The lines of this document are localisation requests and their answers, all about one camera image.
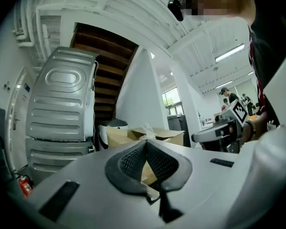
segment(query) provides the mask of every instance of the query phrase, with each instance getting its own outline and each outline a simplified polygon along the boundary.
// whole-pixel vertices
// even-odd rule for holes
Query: person's arm
[[[256,134],[251,139],[251,127],[245,123],[243,128],[243,136],[240,140],[241,145],[249,141],[258,140],[267,131],[267,112],[263,112],[257,120],[252,121],[255,126]]]
[[[249,98],[249,97],[248,97],[248,102],[251,103],[251,104],[253,103],[251,98]]]

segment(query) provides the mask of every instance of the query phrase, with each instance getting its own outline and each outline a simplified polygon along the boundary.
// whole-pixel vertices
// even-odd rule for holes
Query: wooden stair step
[[[118,91],[115,91],[112,89],[100,88],[100,87],[96,87],[94,89],[94,92],[96,94],[104,94],[104,95],[109,95],[109,96],[114,96],[114,97],[117,97],[119,94]]]
[[[121,69],[114,68],[105,64],[99,64],[98,71],[106,71],[109,73],[117,74],[120,76],[124,76],[124,72]]]
[[[112,118],[112,114],[96,112],[95,118]]]
[[[104,51],[102,49],[98,49],[98,48],[94,48],[94,47],[90,47],[90,46],[82,45],[82,44],[78,44],[78,43],[74,44],[74,48],[82,49],[82,50],[89,51],[89,52],[93,52],[93,53],[96,53],[96,54],[99,54],[99,55],[102,55],[102,56],[105,56],[105,57],[108,57],[108,58],[111,58],[111,59],[123,62],[124,64],[128,64],[128,59],[125,59],[125,58],[123,58],[123,57],[121,57],[119,55],[116,55],[114,53]]]
[[[110,79],[110,78],[106,78],[106,77],[102,77],[102,76],[96,76],[95,77],[95,81],[96,82],[100,82],[100,83],[104,83],[104,84],[108,84],[108,85],[113,85],[113,86],[121,86],[120,82],[118,80],[114,80],[114,79]]]
[[[118,35],[118,34],[115,34],[113,32],[104,30],[104,29],[99,28],[99,27],[94,27],[91,25],[80,24],[80,23],[78,23],[78,24],[79,24],[79,29],[76,30],[77,33],[85,33],[88,35],[95,35],[98,38],[103,38],[103,39],[106,39],[110,42],[115,42],[116,44],[121,45],[125,48],[129,48],[129,49],[132,49],[136,46],[136,44],[133,43],[132,41],[130,41],[130,40]]]
[[[115,104],[115,100],[112,98],[95,97],[94,99],[98,104]]]
[[[101,106],[101,105],[95,105],[94,111],[113,111],[113,106]]]
[[[117,44],[116,42],[112,42],[106,38],[102,38],[101,35],[99,34],[91,34],[91,33],[88,33],[87,31],[81,31],[81,32],[77,32],[78,35],[81,35],[81,36],[84,36],[84,37],[87,37],[87,38],[90,38],[90,39],[96,39],[96,40],[100,40],[100,41],[103,41],[105,42],[106,44],[109,44],[111,46],[114,46],[114,47],[119,47],[121,49],[123,49],[124,51],[127,51],[129,53],[132,53],[133,50],[130,49],[130,48],[126,48],[124,46],[121,46],[119,44]]]
[[[112,118],[95,118],[95,123],[97,124],[97,126],[101,123],[103,123],[104,121],[110,121],[112,120]]]

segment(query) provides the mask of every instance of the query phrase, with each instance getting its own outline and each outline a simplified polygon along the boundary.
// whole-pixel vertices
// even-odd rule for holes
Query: white column
[[[171,70],[174,74],[174,78],[177,83],[177,87],[178,87],[179,94],[181,97],[182,105],[184,107],[187,128],[189,130],[189,136],[191,140],[191,147],[195,147],[196,143],[192,141],[191,136],[192,134],[197,133],[202,130],[198,111],[197,111],[198,107],[197,107],[197,104],[195,104],[194,98],[192,97],[190,85],[188,84],[187,78],[184,75],[184,72],[181,70],[178,63],[175,62],[174,64],[172,64]]]
[[[169,129],[159,80],[147,50],[129,68],[116,104],[116,117],[126,121],[129,128],[149,124]]]

